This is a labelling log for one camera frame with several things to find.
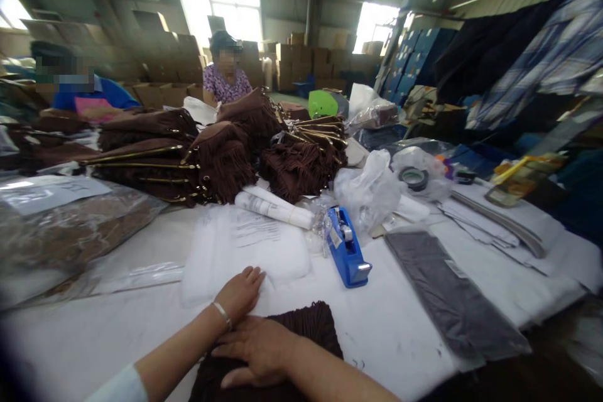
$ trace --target hand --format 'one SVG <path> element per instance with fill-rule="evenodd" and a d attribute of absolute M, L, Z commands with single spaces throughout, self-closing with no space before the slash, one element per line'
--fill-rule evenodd
<path fill-rule="evenodd" d="M 212 352 L 215 357 L 246 361 L 249 367 L 235 369 L 224 376 L 222 388 L 253 385 L 271 386 L 286 378 L 286 367 L 300 339 L 280 323 L 263 317 L 249 316 L 233 333 L 226 333 L 223 343 Z"/>
<path fill-rule="evenodd" d="M 266 272 L 260 273 L 259 267 L 247 267 L 224 285 L 215 301 L 220 303 L 233 325 L 256 307 L 259 287 Z"/>

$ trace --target blue plaid cloth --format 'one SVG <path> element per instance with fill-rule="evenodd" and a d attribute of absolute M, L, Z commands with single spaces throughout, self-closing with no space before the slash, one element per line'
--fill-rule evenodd
<path fill-rule="evenodd" d="M 535 92 L 575 94 L 603 66 L 603 0 L 565 0 L 513 66 L 472 107 L 467 129 L 494 130 Z"/>

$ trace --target floor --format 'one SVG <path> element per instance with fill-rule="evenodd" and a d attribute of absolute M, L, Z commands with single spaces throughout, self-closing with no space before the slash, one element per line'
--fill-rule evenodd
<path fill-rule="evenodd" d="M 308 99 L 304 99 L 299 96 L 283 94 L 279 92 L 268 93 L 268 97 L 272 99 L 274 102 L 281 103 L 285 102 L 293 102 L 294 104 L 301 105 L 304 108 L 308 108 Z"/>

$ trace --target tape roll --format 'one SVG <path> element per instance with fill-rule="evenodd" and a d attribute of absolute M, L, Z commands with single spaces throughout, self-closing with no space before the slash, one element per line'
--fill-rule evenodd
<path fill-rule="evenodd" d="M 420 192 L 427 187 L 429 182 L 429 173 L 425 170 L 419 170 L 414 166 L 407 166 L 402 168 L 398 179 L 405 182 L 412 191 Z"/>

